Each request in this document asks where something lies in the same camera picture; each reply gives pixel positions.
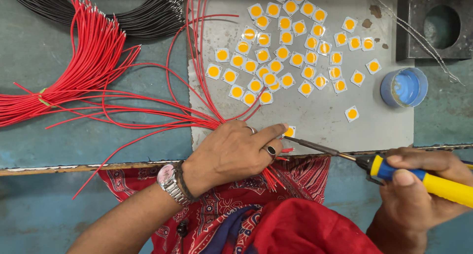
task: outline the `round hole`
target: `round hole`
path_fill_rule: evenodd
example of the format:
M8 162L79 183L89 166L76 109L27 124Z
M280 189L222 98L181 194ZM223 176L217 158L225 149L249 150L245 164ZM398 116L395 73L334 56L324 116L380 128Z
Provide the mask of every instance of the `round hole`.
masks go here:
M457 12L446 5L431 9L424 20L425 38L437 49L452 46L460 36L460 28Z

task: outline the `bundle of red wires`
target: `bundle of red wires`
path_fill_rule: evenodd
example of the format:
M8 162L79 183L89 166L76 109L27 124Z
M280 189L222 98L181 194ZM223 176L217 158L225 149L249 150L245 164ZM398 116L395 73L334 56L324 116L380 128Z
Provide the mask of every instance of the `bundle of red wires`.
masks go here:
M175 128L182 127L202 127L215 130L220 124L223 124L229 120L236 118L241 118L245 116L258 102L258 99L255 100L255 103L248 108L242 114L235 116L233 118L225 119L223 118L218 110L216 109L211 97L209 89L207 88L207 83L205 79L205 70L203 66L203 58L201 56L194 56L194 54L202 53L203 39L202 35L204 20L205 18L214 17L214 16L230 16L238 17L237 15L205 15L205 7L207 0L203 0L201 6L201 1L198 0L197 13L194 12L194 0L187 1L187 11L186 11L186 24L180 28L180 30L174 36L174 39L169 47L168 58L166 65L160 65L156 63L138 63L132 64L134 58L138 55L140 46L134 46L127 50L122 51L123 42L126 37L124 32L119 30L119 24L116 20L107 20L104 15L97 10L96 7L92 7L90 1L71 0L74 2L74 8L76 9L76 15L74 21L71 24L71 38L74 54L71 60L71 63L68 66L68 69L64 74L59 78L59 80L48 87L42 93L33 93L27 89L21 87L29 93L29 95L0 95L0 126L6 126L39 116L42 114L54 113L54 112L73 112L78 115L76 118L62 121L58 124L51 125L46 129L54 127L59 124L63 124L68 121L80 119L80 118L91 118L98 121L103 121L107 123L112 123L127 129L158 129L153 131L145 136L139 137L132 142L121 146L115 152L113 152L94 172L94 174L86 181L86 183L79 189L73 199L79 194L79 192L85 187L85 185L92 179L98 170L102 168L103 165L118 151L122 148L127 147L139 140L157 134L165 130L171 130ZM189 9L191 9L191 20L189 20ZM74 23L77 23L78 33L79 33L79 44L77 51L74 48L73 40L73 29ZM178 76L174 71L169 69L169 57L174 44L174 40L177 35L183 30L187 30L189 46L192 48L192 62L197 74L197 79L200 86L203 89L204 98L202 98L192 87L190 87L180 76ZM123 52L129 51L125 61L119 66L117 65L118 59L121 57ZM120 76L124 70L132 66L139 65L152 65L163 68L166 70L166 78L168 81L169 92L172 95L174 101L159 100L156 98L146 97L138 94L132 94L122 91L108 90L107 85ZM169 83L169 73L176 76L187 87L194 92L195 95L211 110L215 117L209 116L205 113L193 110L189 107L180 105L174 94L172 92L170 83ZM89 95L85 93L88 92L101 92L99 95ZM101 103L93 102L91 99L101 98ZM173 107L176 107L182 113L176 112L163 112L154 109L146 108L136 108L136 107L126 107L115 104L106 104L105 98L127 98L127 99L139 99L139 100L150 100L156 103L164 103ZM64 108L61 104L70 101L79 100L91 104L88 107L80 108ZM260 107L258 106L247 115L244 120L248 120ZM90 110L97 109L97 112L92 114L83 114L79 112L80 110ZM121 123L116 122L110 118L110 113L119 113L119 112L143 112L147 114L157 114L166 117L174 118L176 121L161 124L161 125L150 125L150 124L139 124L139 122L132 123ZM285 149L284 152L290 152L291 149ZM263 175L268 181L268 186L271 189L274 189L276 182L282 183L277 179L277 177L271 173L271 171L266 168L263 171Z

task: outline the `hand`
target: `hand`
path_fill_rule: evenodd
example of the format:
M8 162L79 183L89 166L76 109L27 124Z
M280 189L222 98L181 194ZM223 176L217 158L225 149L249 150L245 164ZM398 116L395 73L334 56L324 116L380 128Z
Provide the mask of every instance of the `hand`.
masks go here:
M419 178L406 169L424 169L439 177L473 186L473 174L446 151L391 149L389 165L400 168L392 182L379 188L383 203L366 234L384 253L424 253L427 230L471 208L429 194Z
M271 162L263 146L272 146L276 155L281 153L282 143L276 137L287 131L287 124L273 125L254 135L245 126L239 120L220 125L183 163L184 181L194 197L262 172Z
M387 153L387 162L395 168L421 168L441 178L473 186L470 169L451 152L391 149ZM380 193L387 214L408 230L426 231L471 210L427 193L420 179L407 170L397 170L393 181L380 187Z

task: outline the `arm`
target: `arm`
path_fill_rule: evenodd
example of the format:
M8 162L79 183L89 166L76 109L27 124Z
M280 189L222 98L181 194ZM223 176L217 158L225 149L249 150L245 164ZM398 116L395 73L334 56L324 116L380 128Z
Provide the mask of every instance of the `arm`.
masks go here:
M219 126L183 163L183 178L194 197L228 182L260 173L271 162L261 148L270 145L287 124L270 126L252 135L239 120ZM72 244L68 254L138 253L150 236L182 207L158 184L152 184L103 215Z
M473 174L450 152L392 149L387 162L396 168L429 170L455 182L473 186ZM383 203L366 234L385 254L422 254L427 231L471 208L430 195L413 173L397 170L393 181L380 187Z

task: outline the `fingernail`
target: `fingernail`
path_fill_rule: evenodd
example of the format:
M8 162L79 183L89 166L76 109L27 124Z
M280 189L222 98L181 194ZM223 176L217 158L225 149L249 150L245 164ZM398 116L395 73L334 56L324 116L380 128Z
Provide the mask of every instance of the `fingernail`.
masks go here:
M414 177L406 169L399 169L394 173L393 181L396 185L405 187L414 184Z
M393 156L387 157L388 163L399 163L402 160L403 160L403 157L399 155L393 155Z

